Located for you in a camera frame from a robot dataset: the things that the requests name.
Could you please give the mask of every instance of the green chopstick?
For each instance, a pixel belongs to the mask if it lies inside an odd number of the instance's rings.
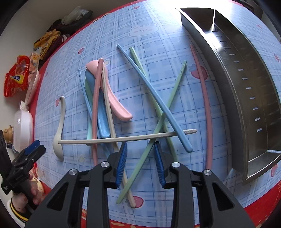
[[[133,47],[130,47],[129,49],[130,49],[130,52],[131,52],[131,54],[132,54],[132,56],[133,56],[133,59],[135,60],[136,65],[139,67],[139,69],[143,72],[143,74],[145,75],[145,77],[148,79],[148,76],[146,75],[146,73],[145,73],[145,71],[144,71],[144,68],[143,68],[143,66],[141,65],[141,62],[140,62],[140,60],[139,60],[139,58],[138,58],[138,56],[137,56],[137,54],[136,54],[134,48],[133,48]],[[149,92],[149,96],[150,96],[150,99],[151,99],[151,101],[152,101],[152,103],[153,103],[153,105],[154,105],[154,108],[155,108],[155,110],[156,110],[157,116],[160,118],[163,112],[162,112],[161,108],[159,107],[157,101],[154,99],[154,97],[152,96],[152,94],[151,94],[150,92]],[[164,132],[169,132],[169,131],[168,131],[167,124],[166,124],[165,122],[164,122],[164,124],[163,124],[163,131],[164,131]],[[176,150],[175,150],[175,148],[174,148],[174,144],[173,144],[173,142],[172,142],[172,139],[171,139],[170,137],[167,137],[167,138],[166,138],[166,141],[167,141],[167,144],[168,144],[168,146],[169,146],[169,148],[170,148],[170,151],[171,151],[171,154],[172,154],[172,156],[173,156],[173,158],[174,158],[174,161],[178,161],[178,156],[177,156],[177,154],[176,154]]]
[[[182,64],[182,68],[180,70],[180,73],[179,73],[179,76],[176,80],[176,83],[175,83],[175,86],[172,90],[172,93],[169,97],[169,100],[167,102],[167,107],[170,108],[172,102],[173,102],[173,99],[175,97],[175,94],[176,94],[176,91],[178,89],[178,86],[180,84],[180,80],[182,78],[182,75],[183,75],[183,72],[184,72],[184,69],[185,69],[185,66],[186,66],[186,61],[184,61],[184,63]],[[160,132],[162,126],[163,126],[163,123],[165,122],[165,119],[166,119],[166,115],[163,113],[156,125],[156,128],[153,132],[153,134],[157,134]],[[122,202],[122,200],[124,199],[124,197],[126,196],[127,192],[130,190],[132,184],[134,183],[136,177],[138,176],[143,164],[145,163],[145,160],[147,159],[152,147],[153,147],[153,144],[155,143],[156,139],[151,139],[149,140],[148,142],[148,145],[146,146],[143,154],[141,155],[140,157],[140,161],[138,162],[138,164],[136,165],[136,168],[134,169],[132,175],[130,176],[130,178],[128,179],[128,182],[127,184],[124,186],[122,192],[120,193],[119,197],[117,198],[116,200],[116,203],[117,204],[120,204]]]

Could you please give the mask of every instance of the silver bolt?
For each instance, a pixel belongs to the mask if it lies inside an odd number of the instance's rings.
[[[109,166],[109,162],[104,161],[104,162],[101,163],[101,166],[106,168],[106,167]]]
[[[212,171],[209,170],[209,169],[205,169],[205,170],[204,170],[204,174],[205,174],[206,176],[210,176],[210,175],[212,174]]]
[[[71,169],[70,171],[69,171],[69,174],[70,175],[75,175],[77,173],[77,169]]]
[[[180,163],[175,161],[175,162],[172,163],[172,166],[175,167],[175,168],[178,168],[178,167],[180,167]]]

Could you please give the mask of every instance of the blue chopstick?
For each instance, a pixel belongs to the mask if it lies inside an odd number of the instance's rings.
[[[80,84],[81,84],[82,92],[83,92],[84,99],[85,99],[85,102],[86,102],[86,105],[87,105],[88,113],[89,113],[89,116],[90,116],[91,121],[92,121],[92,114],[93,114],[93,112],[92,112],[91,105],[90,105],[90,102],[89,102],[87,94],[86,94],[86,90],[85,90],[85,87],[84,87],[84,83],[83,83],[82,74],[81,74],[81,70],[80,69],[78,69],[78,73],[79,73]],[[99,128],[98,127],[97,127],[97,138],[101,138],[101,135],[99,133]]]
[[[188,152],[192,152],[192,145],[190,144],[188,138],[182,131],[181,127],[177,123],[176,119],[174,118],[171,111],[168,109],[168,107],[165,105],[165,103],[162,101],[161,97],[158,95],[156,90],[153,88],[153,86],[150,84],[150,82],[147,80],[143,72],[139,69],[139,67],[135,64],[135,62],[129,57],[129,55],[123,50],[123,48],[117,44],[117,47],[120,49],[120,51],[124,54],[124,56],[127,58],[127,60],[131,63],[133,68],[138,72],[138,74],[142,77],[144,83],[146,84],[147,88],[149,89],[150,93],[154,97],[154,99],[157,101],[158,105],[162,109],[163,113],[166,115],[168,121],[170,122],[171,126],[173,127],[174,131],[177,133],[178,138],[180,139],[184,149]]]

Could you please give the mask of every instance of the yellow stripe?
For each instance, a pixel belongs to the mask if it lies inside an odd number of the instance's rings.
[[[14,212],[14,214],[16,216],[18,216],[19,218],[21,218],[24,221],[28,221],[28,218],[25,218],[25,217],[21,216],[19,213],[16,212],[16,210],[14,209],[14,207],[13,207],[13,205],[11,203],[10,203],[10,207],[11,207],[12,211]]]

